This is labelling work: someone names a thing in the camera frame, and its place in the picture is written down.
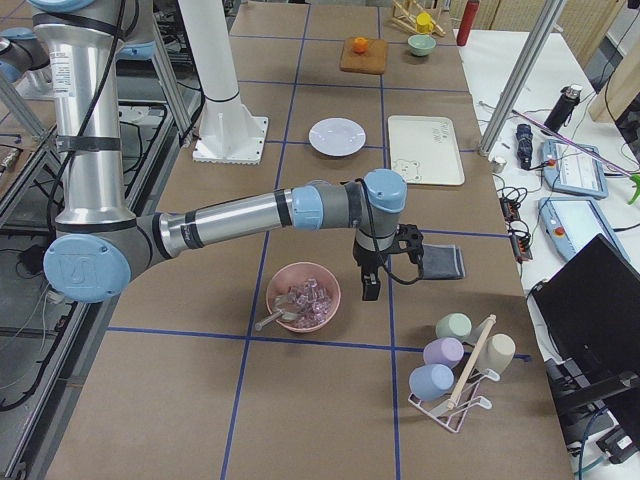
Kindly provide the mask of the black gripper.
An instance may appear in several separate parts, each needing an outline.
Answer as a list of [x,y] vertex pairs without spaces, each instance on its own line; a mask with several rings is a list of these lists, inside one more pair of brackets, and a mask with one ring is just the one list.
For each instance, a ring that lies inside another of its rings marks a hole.
[[377,301],[379,298],[378,269],[382,268],[389,256],[397,255],[400,250],[396,246],[376,252],[361,246],[358,242],[353,246],[353,257],[360,267],[362,276],[362,300]]

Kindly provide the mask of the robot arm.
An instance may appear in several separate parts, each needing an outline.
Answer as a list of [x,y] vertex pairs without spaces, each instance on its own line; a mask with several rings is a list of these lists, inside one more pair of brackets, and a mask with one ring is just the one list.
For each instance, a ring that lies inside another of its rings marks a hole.
[[410,251],[399,221],[402,177],[376,169],[341,185],[322,181],[223,202],[183,214],[135,215],[125,202],[116,56],[153,38],[148,1],[36,1],[37,37],[50,54],[64,208],[44,256],[49,284],[68,298],[99,303],[152,266],[209,244],[293,227],[352,228],[363,297],[379,294],[378,271]]

